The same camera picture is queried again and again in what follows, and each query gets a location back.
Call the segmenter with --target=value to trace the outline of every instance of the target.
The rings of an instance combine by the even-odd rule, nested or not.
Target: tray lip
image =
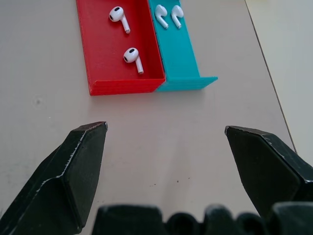
[[[127,79],[127,80],[123,80],[123,79],[119,79],[119,80],[100,80],[100,79],[96,79],[94,81],[91,81],[91,74],[90,74],[90,68],[89,68],[89,64],[87,62],[87,51],[86,51],[86,46],[85,46],[85,42],[86,39],[83,36],[84,35],[84,27],[83,27],[83,23],[82,23],[82,16],[80,14],[80,10],[79,8],[82,7],[81,4],[82,2],[87,1],[87,0],[76,0],[76,8],[77,8],[77,14],[78,14],[78,20],[79,20],[79,27],[80,27],[80,34],[81,34],[81,39],[82,39],[82,46],[83,46],[83,55],[84,55],[84,61],[85,61],[85,67],[86,67],[86,75],[87,75],[87,81],[88,81],[88,87],[89,87],[89,93],[90,95],[92,95],[93,91],[96,89],[101,88],[102,86],[97,85],[99,82],[100,83],[110,83],[110,82],[117,82],[117,83],[121,83],[123,84],[125,81],[128,82],[133,82],[133,83],[139,83],[138,87],[144,86],[145,83],[147,83],[147,86],[156,86],[155,90],[157,90],[162,83],[164,83],[166,81],[166,73],[165,73],[165,69],[164,69],[164,65],[163,65],[163,60],[161,57],[161,52],[160,52],[160,48],[159,48],[159,44],[158,44],[158,40],[157,40],[157,36],[155,34],[156,29],[155,29],[155,25],[153,22],[153,17],[151,15],[151,11],[150,11],[150,4],[149,4],[149,0],[145,0],[147,5],[148,5],[148,10],[149,10],[149,16],[150,16],[150,22],[152,25],[152,29],[154,31],[154,36],[153,36],[153,41],[154,44],[157,46],[157,56],[158,56],[158,60],[161,64],[161,68],[162,68],[162,75],[159,78],[144,78],[144,79]]]
[[[166,81],[169,81],[171,83],[198,83],[198,82],[207,82],[207,81],[216,81],[218,80],[217,76],[210,76],[210,77],[171,77]]]

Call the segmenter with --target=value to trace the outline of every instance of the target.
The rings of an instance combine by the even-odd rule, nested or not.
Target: red tray
[[[76,0],[90,95],[146,93],[164,81],[162,59],[148,0]],[[122,22],[112,22],[109,12],[124,9],[130,26],[126,34]],[[139,51],[144,73],[123,55],[130,47]]]

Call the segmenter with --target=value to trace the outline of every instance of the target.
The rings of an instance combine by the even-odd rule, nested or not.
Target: wireless earbud
[[[174,23],[176,24],[177,28],[181,28],[181,23],[179,22],[179,20],[177,19],[177,17],[183,17],[184,16],[184,12],[182,11],[182,8],[178,5],[175,5],[172,9],[172,19],[174,21]]]
[[[165,20],[162,18],[162,16],[164,16],[164,17],[167,16],[167,10],[165,9],[164,6],[162,6],[160,4],[156,6],[155,16],[156,16],[157,21],[159,21],[159,23],[165,29],[167,29],[168,28],[168,23],[165,22]]]
[[[126,16],[124,14],[124,10],[120,6],[116,6],[115,8],[110,11],[109,18],[113,22],[121,21],[126,33],[130,33],[131,29],[129,28]]]
[[[132,47],[129,48],[125,53],[124,53],[124,60],[126,63],[132,63],[136,61],[136,66],[139,74],[143,74],[143,67],[142,63],[139,57],[139,52],[136,48]]]

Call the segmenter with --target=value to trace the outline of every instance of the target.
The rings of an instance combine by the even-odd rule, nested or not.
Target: cyan tray
[[[166,73],[166,81],[157,91],[199,90],[216,81],[217,77],[200,77],[184,17],[179,18],[180,29],[171,18],[173,6],[180,6],[179,0],[149,0],[149,3]],[[156,20],[155,9],[158,4],[167,10],[164,18],[169,25],[167,29]]]

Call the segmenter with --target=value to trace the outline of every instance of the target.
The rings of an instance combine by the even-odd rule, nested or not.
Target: white earbud
[[[136,48],[132,47],[129,48],[125,53],[124,53],[124,60],[126,63],[132,63],[136,61],[136,66],[139,74],[143,74],[143,67],[142,63],[139,57],[139,52]]]
[[[162,16],[164,16],[164,17],[167,16],[167,10],[165,9],[164,6],[162,6],[160,4],[156,6],[155,16],[156,16],[157,21],[159,21],[159,23],[165,29],[167,29],[168,28],[168,23],[165,22],[165,20],[162,18]]]
[[[129,28],[126,16],[124,14],[124,10],[120,6],[116,6],[115,8],[110,11],[109,18],[113,22],[121,21],[126,33],[130,33],[131,29]]]
[[[175,5],[172,9],[172,19],[174,21],[174,23],[176,24],[177,28],[181,28],[181,23],[179,22],[179,20],[177,19],[177,17],[183,17],[184,16],[184,12],[182,11],[182,8],[178,5]]]

